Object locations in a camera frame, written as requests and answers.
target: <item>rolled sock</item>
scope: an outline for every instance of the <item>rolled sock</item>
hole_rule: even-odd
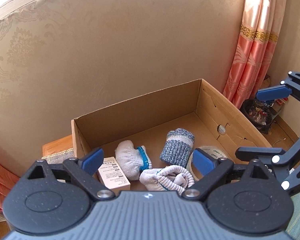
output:
[[[194,179],[185,168],[171,165],[163,169],[144,170],[140,175],[140,182],[149,191],[176,190],[181,195],[194,184]]]
[[[129,140],[119,143],[115,149],[115,159],[130,180],[138,180],[141,171],[152,169],[146,148],[141,146],[135,149],[132,141]]]
[[[186,167],[194,144],[194,135],[189,131],[178,128],[167,134],[160,160],[181,167]]]

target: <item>cardboard flap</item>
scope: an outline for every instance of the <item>cardboard flap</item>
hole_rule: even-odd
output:
[[[195,111],[200,85],[201,80],[195,80],[132,98],[76,118],[75,123],[95,148]]]
[[[243,135],[244,138],[253,141],[258,147],[271,147],[269,142],[262,136],[257,128],[255,128],[253,124],[219,91],[205,80],[202,80],[201,87],[211,97],[216,108],[226,117],[227,123],[232,129],[231,131],[233,131],[236,136]]]
[[[78,129],[75,120],[71,120],[71,130],[74,156],[77,158],[82,158],[83,156],[91,152],[92,149],[83,137],[81,131]]]
[[[228,119],[220,112],[213,103],[211,96],[203,89],[199,93],[196,114],[205,123],[215,139],[219,137],[218,125],[227,125]]]

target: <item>hole in cardboard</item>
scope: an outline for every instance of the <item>hole in cardboard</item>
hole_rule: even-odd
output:
[[[45,178],[42,166],[36,166],[29,175],[28,179],[42,179]]]
[[[220,135],[225,135],[226,134],[226,128],[221,124],[218,125],[217,131]]]

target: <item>wooden table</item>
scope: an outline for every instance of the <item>wooden table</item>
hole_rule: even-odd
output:
[[[42,146],[42,157],[73,148],[72,135],[47,143]]]

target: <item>beige wallpaper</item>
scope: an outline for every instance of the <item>beige wallpaper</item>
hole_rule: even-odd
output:
[[[70,121],[205,78],[222,90],[244,0],[37,0],[0,21],[0,164],[21,175]]]
[[[300,0],[287,0],[282,28],[268,74],[279,85],[288,71],[300,72]],[[300,136],[300,102],[293,97],[280,116]]]

